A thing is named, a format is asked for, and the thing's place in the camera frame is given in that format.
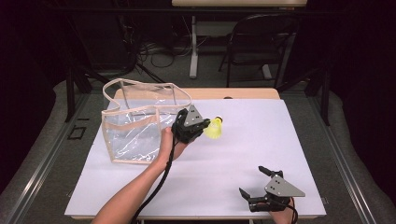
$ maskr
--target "white table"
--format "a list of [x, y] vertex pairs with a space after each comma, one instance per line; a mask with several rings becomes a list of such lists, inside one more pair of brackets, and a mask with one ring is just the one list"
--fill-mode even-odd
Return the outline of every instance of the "white table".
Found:
[[[174, 7], [305, 7], [306, 0], [172, 0], [172, 5]], [[234, 21], [202, 21], [199, 24], [195, 16], [192, 16], [190, 78], [197, 78], [197, 36], [227, 35], [233, 30], [234, 25]]]
[[[174, 161], [157, 196], [140, 213], [142, 219], [262, 219], [268, 213], [251, 213], [239, 188], [252, 197], [263, 196], [270, 177], [262, 165], [283, 170], [285, 179], [305, 193], [296, 198], [300, 218], [325, 216], [318, 189], [309, 170], [288, 109], [270, 90], [192, 89], [208, 98], [241, 95], [240, 100], [194, 100], [205, 118], [222, 116], [223, 135], [204, 135]], [[146, 165], [111, 163], [101, 130], [98, 132], [65, 214], [92, 218], [119, 189], [140, 174]]]

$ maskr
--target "forearm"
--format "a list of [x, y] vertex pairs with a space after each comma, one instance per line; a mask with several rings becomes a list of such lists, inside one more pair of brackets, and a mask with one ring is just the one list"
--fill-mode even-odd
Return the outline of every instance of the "forearm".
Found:
[[154, 161], [105, 204], [93, 223], [128, 223], [164, 168], [164, 164]]

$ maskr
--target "table surface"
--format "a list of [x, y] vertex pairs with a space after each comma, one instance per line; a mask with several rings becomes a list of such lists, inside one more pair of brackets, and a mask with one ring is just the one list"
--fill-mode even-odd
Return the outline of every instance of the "table surface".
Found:
[[[288, 109], [276, 90], [183, 90], [195, 99], [193, 103], [202, 116], [223, 116], [223, 135], [217, 140], [205, 136], [196, 139], [174, 162], [162, 189], [139, 218], [269, 218], [265, 212], [251, 213], [238, 190], [242, 188], [252, 197], [265, 194], [263, 187], [270, 177], [259, 172], [260, 165], [283, 170], [285, 179], [305, 193], [305, 197], [295, 199], [301, 218], [326, 215]], [[224, 97], [233, 100], [220, 100]], [[111, 163], [100, 129], [65, 214], [73, 218], [94, 217], [112, 195], [145, 167]]]
[[306, 0], [172, 0], [174, 7], [304, 7]]

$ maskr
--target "black chair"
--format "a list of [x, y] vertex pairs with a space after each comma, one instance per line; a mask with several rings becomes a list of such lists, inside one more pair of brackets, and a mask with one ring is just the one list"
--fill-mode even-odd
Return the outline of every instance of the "black chair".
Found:
[[227, 51], [219, 67], [221, 71], [228, 58], [227, 87], [230, 86], [231, 65], [259, 65], [262, 69], [265, 64], [278, 64], [275, 78], [263, 78], [275, 80], [276, 87], [287, 40], [296, 31], [297, 25], [297, 20], [292, 16], [279, 14], [251, 15], [239, 21], [229, 34]]

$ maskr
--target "transparent tote bag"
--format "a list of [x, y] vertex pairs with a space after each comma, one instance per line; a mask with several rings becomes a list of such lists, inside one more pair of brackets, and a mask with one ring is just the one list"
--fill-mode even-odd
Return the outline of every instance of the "transparent tote bag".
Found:
[[173, 83], [118, 78], [103, 87], [102, 131], [111, 161], [150, 163], [158, 155], [161, 129], [172, 126], [191, 97]]

